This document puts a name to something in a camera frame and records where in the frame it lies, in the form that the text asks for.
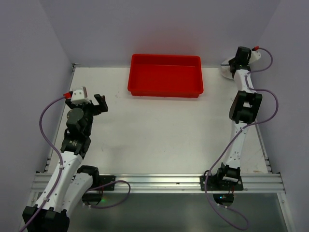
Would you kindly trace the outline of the white mesh laundry bag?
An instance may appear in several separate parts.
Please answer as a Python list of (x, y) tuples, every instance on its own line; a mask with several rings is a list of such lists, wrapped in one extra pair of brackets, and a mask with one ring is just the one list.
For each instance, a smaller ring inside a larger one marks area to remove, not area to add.
[(230, 65), (229, 65), (229, 61), (233, 59), (234, 59), (233, 57), (229, 57), (228, 59), (226, 59), (220, 64), (221, 75), (224, 78), (229, 79), (229, 80), (233, 80), (233, 76), (232, 76), (232, 73), (230, 72)]

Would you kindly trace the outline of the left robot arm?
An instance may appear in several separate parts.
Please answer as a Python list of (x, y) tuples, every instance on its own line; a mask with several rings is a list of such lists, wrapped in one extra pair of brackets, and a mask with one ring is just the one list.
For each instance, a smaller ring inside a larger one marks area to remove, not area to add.
[(90, 147), (93, 119), (108, 111), (105, 96), (96, 94), (94, 97), (97, 105), (79, 90), (64, 95), (70, 110), (61, 149), (56, 150), (59, 161), (39, 199), (24, 209), (25, 225), (20, 231), (67, 231), (74, 208), (84, 193), (98, 182), (98, 168), (81, 165)]

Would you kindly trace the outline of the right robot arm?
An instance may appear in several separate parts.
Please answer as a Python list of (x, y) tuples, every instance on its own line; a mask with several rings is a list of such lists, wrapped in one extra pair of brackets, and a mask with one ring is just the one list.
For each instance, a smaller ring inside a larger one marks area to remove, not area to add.
[(232, 121), (231, 141), (223, 162), (215, 175), (207, 180), (207, 189), (211, 191), (243, 190), (240, 176), (240, 160), (249, 125), (254, 123), (261, 105), (262, 95), (252, 90), (248, 73), (250, 64), (261, 57), (259, 47), (238, 47), (234, 58), (230, 59), (228, 69), (223, 76), (232, 78), (237, 86), (237, 94), (229, 111)]

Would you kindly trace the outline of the red plastic tray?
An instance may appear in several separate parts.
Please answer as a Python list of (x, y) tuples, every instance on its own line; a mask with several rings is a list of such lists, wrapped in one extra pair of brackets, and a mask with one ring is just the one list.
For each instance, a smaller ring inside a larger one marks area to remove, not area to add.
[(197, 98), (204, 91), (201, 59), (133, 54), (127, 89), (133, 96)]

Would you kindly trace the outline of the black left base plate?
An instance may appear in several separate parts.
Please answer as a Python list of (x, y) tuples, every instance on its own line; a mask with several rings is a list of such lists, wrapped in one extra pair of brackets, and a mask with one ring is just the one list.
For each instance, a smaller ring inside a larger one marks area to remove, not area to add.
[[(106, 185), (108, 183), (114, 182), (116, 180), (115, 175), (100, 175), (99, 176), (99, 186)], [(99, 191), (114, 191), (115, 184), (111, 184), (105, 187), (101, 187)]]

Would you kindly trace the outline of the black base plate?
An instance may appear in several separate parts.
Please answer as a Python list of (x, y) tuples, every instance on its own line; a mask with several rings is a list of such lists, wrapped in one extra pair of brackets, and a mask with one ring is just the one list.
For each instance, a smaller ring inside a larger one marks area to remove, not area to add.
[[(100, 175), (99, 176), (99, 186), (106, 185), (108, 183), (114, 182), (116, 180), (115, 175)], [(101, 187), (99, 191), (114, 191), (115, 184), (111, 184), (105, 187)]]
[(243, 191), (243, 183), (242, 179), (240, 182), (232, 182), (232, 181), (226, 181), (226, 180), (217, 180), (216, 176), (209, 176), (206, 180), (205, 175), (201, 175), (199, 177), (199, 183), (200, 183), (200, 188), (202, 191)]

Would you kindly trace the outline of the aluminium frame rail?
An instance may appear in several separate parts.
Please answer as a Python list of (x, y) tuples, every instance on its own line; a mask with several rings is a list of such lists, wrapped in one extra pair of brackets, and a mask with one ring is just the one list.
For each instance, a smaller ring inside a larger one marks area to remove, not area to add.
[[(126, 193), (128, 182), (131, 193), (202, 193), (201, 174), (115, 174), (111, 181), (122, 180), (113, 186), (112, 193)], [(284, 193), (280, 174), (242, 174), (233, 187), (222, 186), (209, 193)]]

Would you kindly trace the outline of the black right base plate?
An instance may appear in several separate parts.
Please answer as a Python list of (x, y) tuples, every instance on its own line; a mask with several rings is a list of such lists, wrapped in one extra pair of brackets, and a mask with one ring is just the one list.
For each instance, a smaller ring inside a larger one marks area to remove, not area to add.
[(226, 181), (226, 180), (217, 180), (216, 176), (209, 176), (206, 180), (205, 175), (201, 175), (199, 177), (199, 183), (200, 183), (200, 188), (202, 191), (243, 191), (243, 183), (242, 179), (240, 182), (232, 182), (232, 181)]

